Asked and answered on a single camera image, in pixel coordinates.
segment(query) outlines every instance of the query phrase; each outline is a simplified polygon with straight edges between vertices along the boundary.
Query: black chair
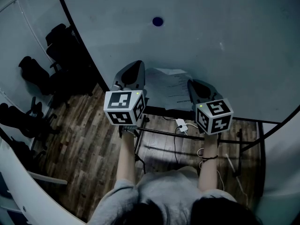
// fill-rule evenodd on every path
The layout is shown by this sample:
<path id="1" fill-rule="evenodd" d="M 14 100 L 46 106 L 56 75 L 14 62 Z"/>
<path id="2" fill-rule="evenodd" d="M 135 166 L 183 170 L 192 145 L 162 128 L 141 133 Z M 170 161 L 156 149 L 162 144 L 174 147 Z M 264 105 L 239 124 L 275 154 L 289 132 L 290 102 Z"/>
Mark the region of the black chair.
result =
<path id="1" fill-rule="evenodd" d="M 42 141 L 46 150 L 45 142 L 48 134 L 58 134 L 59 131 L 52 129 L 50 126 L 51 119 L 57 118 L 57 116 L 52 114 L 48 119 L 45 119 L 41 108 L 41 104 L 36 105 L 33 103 L 31 110 L 23 113 L 14 106 L 9 107 L 6 103 L 2 103 L 0 105 L 0 123 L 19 129 L 26 137 L 35 137 L 37 140 Z"/>
<path id="2" fill-rule="evenodd" d="M 68 73 L 72 94 L 86 94 L 92 96 L 96 85 L 94 73 L 89 64 L 89 58 L 78 43 L 70 27 L 60 24 L 46 36 L 47 54 L 56 62 L 55 71 Z"/>
<path id="3" fill-rule="evenodd" d="M 72 83 L 68 72 L 60 71 L 49 76 L 38 62 L 29 56 L 22 59 L 19 67 L 22 68 L 22 77 L 26 81 L 37 85 L 42 94 L 54 95 L 52 103 L 53 107 L 56 107 L 62 101 L 66 103 L 67 108 L 69 107 L 67 100 L 72 94 Z M 54 69 L 57 70 L 55 63 L 52 64 L 51 67 L 54 67 Z"/>

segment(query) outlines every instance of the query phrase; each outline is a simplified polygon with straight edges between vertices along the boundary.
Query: person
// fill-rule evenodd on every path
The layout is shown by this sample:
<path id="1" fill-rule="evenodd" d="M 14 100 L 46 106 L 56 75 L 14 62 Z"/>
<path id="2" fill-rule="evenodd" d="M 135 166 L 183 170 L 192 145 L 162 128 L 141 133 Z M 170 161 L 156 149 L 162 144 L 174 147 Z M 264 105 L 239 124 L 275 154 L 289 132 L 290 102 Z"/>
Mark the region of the person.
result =
<path id="1" fill-rule="evenodd" d="M 217 188 L 217 136 L 205 135 L 203 164 L 145 174 L 135 184 L 134 137 L 123 131 L 114 189 L 88 225 L 260 224 L 255 215 Z"/>

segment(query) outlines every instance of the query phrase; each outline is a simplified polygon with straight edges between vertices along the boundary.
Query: dark hair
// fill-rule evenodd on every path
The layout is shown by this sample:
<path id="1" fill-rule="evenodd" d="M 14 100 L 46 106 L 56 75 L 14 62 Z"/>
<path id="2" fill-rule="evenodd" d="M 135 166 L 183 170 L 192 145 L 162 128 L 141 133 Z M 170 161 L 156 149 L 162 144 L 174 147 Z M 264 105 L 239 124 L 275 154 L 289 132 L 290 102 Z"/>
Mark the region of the dark hair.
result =
<path id="1" fill-rule="evenodd" d="M 260 225 L 255 215 L 243 205 L 226 198 L 201 198 L 194 202 L 190 225 L 228 223 L 230 225 Z M 131 211 L 118 217 L 114 225 L 163 225 L 163 215 L 152 201 L 138 203 Z"/>
<path id="2" fill-rule="evenodd" d="M 191 225 L 198 224 L 260 225 L 250 209 L 226 198 L 201 198 L 193 204 Z"/>
<path id="3" fill-rule="evenodd" d="M 125 212 L 118 217 L 114 225 L 163 225 L 163 215 L 159 207 L 152 201 L 138 203 L 131 211 Z"/>

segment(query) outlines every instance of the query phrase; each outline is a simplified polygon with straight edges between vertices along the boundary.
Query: power adapter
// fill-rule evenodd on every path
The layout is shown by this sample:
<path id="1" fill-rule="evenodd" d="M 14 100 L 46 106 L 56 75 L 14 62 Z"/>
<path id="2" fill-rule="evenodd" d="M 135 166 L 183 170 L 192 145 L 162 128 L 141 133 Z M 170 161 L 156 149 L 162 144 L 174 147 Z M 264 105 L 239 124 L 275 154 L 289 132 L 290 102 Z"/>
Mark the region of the power adapter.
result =
<path id="1" fill-rule="evenodd" d="M 180 129 L 180 132 L 184 133 L 188 130 L 188 127 L 183 119 L 176 119 L 176 123 Z"/>

